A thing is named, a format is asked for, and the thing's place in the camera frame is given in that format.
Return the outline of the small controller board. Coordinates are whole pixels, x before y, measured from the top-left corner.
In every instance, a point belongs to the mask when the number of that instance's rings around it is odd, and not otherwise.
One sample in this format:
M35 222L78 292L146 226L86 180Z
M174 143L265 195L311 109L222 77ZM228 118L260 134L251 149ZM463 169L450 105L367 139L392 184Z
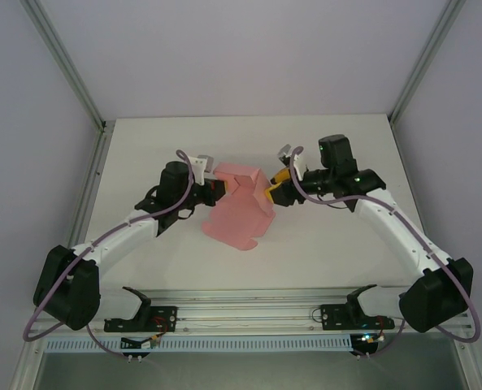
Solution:
M121 349L153 349L159 344L161 337L162 337L161 335L153 335L141 340L122 337L120 339L120 348Z
M354 345L368 345L384 342L384 333L362 333L351 336Z

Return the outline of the aluminium frame leg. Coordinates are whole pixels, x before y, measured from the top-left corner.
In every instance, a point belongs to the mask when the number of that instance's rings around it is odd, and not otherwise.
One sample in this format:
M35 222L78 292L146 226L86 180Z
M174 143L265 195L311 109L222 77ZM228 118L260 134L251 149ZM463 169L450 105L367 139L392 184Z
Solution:
M34 389L45 347L46 341L44 338L24 343L9 390Z
M482 390L482 348L479 342L454 341L463 382L468 390Z

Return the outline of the pink paper box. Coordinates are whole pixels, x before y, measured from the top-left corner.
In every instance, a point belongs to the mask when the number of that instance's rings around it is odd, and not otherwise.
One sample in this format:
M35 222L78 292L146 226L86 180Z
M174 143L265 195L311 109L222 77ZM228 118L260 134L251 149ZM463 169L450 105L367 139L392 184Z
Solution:
M276 215L265 194L270 181L260 168L228 162L213 174L225 182L227 194L212 207L202 232L241 251L254 249Z

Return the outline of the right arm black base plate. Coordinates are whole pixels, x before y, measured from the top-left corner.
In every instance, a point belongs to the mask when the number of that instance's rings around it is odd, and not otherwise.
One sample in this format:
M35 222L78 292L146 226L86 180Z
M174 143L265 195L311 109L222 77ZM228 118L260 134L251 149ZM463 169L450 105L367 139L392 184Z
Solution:
M351 314L346 304L327 304L321 305L319 308L324 331L380 331L395 328L395 322L391 318Z

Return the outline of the aluminium front rail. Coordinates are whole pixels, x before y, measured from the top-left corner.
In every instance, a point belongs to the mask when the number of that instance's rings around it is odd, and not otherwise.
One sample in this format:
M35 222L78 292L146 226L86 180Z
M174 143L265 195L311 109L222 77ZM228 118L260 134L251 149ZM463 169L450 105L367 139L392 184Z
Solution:
M174 332L168 334L301 333L323 331L320 306L345 304L348 288L255 289L217 291L102 291L101 313L87 325L104 332L106 319L132 319L144 307L176 306Z

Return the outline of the aluminium table side rail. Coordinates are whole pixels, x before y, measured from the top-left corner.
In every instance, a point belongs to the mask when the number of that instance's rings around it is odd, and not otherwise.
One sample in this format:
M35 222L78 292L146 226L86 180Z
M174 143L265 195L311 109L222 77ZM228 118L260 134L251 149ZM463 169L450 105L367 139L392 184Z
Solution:
M81 193L76 203L71 231L67 238L68 247L85 241L114 130L115 120L106 121L103 131L97 134Z
M442 249L449 250L441 230L436 212L433 182L433 165L439 155L437 147L423 134L416 136L413 132L389 123L407 182L414 198L415 208L419 216L423 232L435 241Z

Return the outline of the aluminium frame post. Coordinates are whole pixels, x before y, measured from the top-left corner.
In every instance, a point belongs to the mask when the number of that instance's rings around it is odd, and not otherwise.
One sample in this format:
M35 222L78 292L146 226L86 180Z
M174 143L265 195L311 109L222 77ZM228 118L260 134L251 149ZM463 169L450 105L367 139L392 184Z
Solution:
M398 125L466 2L467 0L446 0L392 110L388 114L389 124L392 128Z
M106 121L91 97L89 89L78 72L71 55L63 44L41 0L19 1L92 124L99 132L104 132Z

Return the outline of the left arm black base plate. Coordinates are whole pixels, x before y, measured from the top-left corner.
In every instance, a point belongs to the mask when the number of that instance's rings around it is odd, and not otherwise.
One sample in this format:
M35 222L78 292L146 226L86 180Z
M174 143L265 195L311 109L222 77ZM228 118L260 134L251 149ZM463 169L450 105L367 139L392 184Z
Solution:
M139 309L138 313L132 319L106 319L104 323L104 332L174 332L176 329L176 321L176 306L151 305L149 307Z

